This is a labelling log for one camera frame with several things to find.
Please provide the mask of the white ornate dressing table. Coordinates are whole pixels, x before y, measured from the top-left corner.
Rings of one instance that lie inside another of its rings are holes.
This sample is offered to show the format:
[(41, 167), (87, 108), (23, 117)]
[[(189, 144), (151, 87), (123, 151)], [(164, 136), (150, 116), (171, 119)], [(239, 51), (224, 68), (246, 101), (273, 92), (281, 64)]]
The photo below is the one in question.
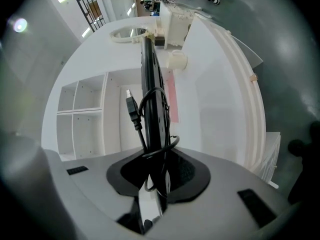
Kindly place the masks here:
[(201, 7), (194, 7), (183, 3), (160, 2), (158, 36), (164, 37), (164, 49), (169, 46), (182, 47), (188, 35), (190, 26), (196, 16), (202, 12)]

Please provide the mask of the white hutch shelf cabinet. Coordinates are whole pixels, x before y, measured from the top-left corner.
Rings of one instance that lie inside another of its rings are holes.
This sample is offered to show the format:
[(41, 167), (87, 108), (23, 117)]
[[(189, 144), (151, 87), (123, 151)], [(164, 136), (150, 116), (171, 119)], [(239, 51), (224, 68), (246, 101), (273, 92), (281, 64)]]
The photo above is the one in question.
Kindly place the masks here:
[(141, 143), (126, 108), (126, 91), (140, 102), (141, 43), (116, 43), (110, 33), (127, 26), (157, 34), (158, 16), (105, 24), (73, 53), (58, 75), (44, 112), (41, 145), (65, 161), (106, 156)]

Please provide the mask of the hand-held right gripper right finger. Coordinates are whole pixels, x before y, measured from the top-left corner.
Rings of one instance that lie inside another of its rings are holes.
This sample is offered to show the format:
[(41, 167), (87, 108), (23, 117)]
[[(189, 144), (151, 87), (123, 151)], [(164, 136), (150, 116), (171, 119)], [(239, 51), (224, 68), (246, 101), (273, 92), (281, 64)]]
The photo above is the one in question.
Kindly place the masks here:
[[(179, 151), (204, 163), (211, 180), (188, 203), (169, 205), (150, 229), (151, 240), (264, 240), (277, 235), (290, 220), (290, 204), (273, 187), (242, 166), (186, 148)], [(260, 228), (238, 195), (253, 190), (276, 218)]]

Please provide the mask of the round ceiling light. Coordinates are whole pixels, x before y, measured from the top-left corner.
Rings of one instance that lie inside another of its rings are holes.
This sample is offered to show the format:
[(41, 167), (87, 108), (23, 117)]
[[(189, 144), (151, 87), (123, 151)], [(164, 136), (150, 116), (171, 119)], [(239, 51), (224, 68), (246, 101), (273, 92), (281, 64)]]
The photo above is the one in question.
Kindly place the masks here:
[(16, 33), (22, 33), (26, 30), (27, 26), (28, 23), (24, 18), (18, 18), (13, 24), (13, 30)]

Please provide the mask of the oval white-framed mirror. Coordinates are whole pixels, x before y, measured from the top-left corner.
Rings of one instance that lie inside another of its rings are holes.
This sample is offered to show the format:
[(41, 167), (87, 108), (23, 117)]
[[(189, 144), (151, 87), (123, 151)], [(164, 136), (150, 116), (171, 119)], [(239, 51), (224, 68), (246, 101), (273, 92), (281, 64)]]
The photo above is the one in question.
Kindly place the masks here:
[(141, 26), (125, 26), (112, 31), (109, 38), (114, 43), (139, 43), (149, 34), (148, 30)]

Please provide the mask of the black metal railing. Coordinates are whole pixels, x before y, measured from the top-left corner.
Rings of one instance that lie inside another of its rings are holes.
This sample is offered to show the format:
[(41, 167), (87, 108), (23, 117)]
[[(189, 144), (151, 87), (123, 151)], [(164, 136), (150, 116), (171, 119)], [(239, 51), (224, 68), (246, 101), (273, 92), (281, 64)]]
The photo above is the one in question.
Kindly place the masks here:
[(82, 12), (85, 20), (89, 24), (89, 28), (95, 32), (103, 25), (106, 21), (103, 17), (102, 10), (98, 4), (98, 0), (75, 0), (78, 4), (80, 11)]

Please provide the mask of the flower plant in black pot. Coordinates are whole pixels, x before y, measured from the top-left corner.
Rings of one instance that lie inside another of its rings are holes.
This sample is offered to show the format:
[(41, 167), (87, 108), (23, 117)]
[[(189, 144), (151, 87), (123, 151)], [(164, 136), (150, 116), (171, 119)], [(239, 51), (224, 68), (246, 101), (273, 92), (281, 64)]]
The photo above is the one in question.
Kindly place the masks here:
[(152, 43), (156, 46), (156, 47), (164, 47), (165, 46), (165, 37), (164, 36), (160, 36), (158, 34), (154, 34), (151, 33), (149, 31), (146, 32), (146, 37), (151, 39)]

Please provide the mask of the pink mat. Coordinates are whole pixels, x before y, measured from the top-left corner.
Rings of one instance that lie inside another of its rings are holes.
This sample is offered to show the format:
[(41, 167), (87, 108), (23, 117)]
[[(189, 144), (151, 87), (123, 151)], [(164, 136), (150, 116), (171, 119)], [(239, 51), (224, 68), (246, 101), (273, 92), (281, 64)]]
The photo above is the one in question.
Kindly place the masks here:
[(179, 123), (178, 100), (176, 94), (175, 78), (172, 70), (168, 71), (168, 77), (165, 82), (166, 91), (168, 94), (168, 102), (170, 106), (170, 118), (173, 123)]

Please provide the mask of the white cup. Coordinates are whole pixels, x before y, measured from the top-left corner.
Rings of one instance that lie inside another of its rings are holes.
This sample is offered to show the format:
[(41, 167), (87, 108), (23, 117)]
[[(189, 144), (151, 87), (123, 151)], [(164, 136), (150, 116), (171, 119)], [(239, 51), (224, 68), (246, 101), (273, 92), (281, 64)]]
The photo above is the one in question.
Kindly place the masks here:
[(181, 50), (173, 50), (168, 53), (165, 65), (170, 70), (184, 70), (187, 64), (187, 55)]

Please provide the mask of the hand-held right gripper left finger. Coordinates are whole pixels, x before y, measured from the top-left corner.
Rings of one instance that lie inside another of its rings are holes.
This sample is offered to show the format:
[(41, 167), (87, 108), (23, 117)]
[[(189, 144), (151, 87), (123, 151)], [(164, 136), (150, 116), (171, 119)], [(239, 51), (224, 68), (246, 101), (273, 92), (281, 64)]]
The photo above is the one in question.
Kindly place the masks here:
[(81, 166), (87, 170), (70, 175), (88, 201), (98, 211), (111, 219), (114, 229), (124, 233), (132, 233), (135, 237), (143, 237), (145, 230), (141, 219), (138, 197), (119, 194), (107, 179), (108, 169), (115, 163), (131, 155), (142, 152), (141, 148), (133, 148), (105, 156), (63, 161), (65, 169), (74, 169)]

